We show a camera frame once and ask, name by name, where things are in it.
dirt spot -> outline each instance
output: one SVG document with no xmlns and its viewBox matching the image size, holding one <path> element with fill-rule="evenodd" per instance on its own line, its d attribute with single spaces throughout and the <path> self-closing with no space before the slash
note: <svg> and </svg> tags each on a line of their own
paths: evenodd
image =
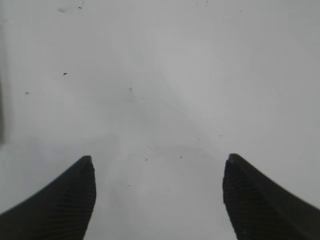
<svg viewBox="0 0 320 240">
<path fill-rule="evenodd" d="M 62 13 L 62 14 L 65 14 L 68 10 L 64 7 L 60 7 L 58 8 L 58 12 Z"/>
</svg>

white surface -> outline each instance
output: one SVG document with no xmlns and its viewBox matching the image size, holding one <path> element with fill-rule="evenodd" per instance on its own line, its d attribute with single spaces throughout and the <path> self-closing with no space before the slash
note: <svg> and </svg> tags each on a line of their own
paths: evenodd
<svg viewBox="0 0 320 240">
<path fill-rule="evenodd" d="M 0 211 L 92 155 L 86 239 L 235 240 L 229 153 L 320 207 L 319 30 L 317 1 L 0 0 Z"/>
</svg>

white floor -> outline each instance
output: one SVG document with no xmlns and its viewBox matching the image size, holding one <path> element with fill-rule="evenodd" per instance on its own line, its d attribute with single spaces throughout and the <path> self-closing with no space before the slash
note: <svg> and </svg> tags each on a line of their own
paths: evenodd
<svg viewBox="0 0 320 240">
<path fill-rule="evenodd" d="M 0 70 L 0 212 L 83 155 L 87 240 L 235 240 L 229 153 L 320 207 L 319 1 L 0 0 Z"/>
</svg>

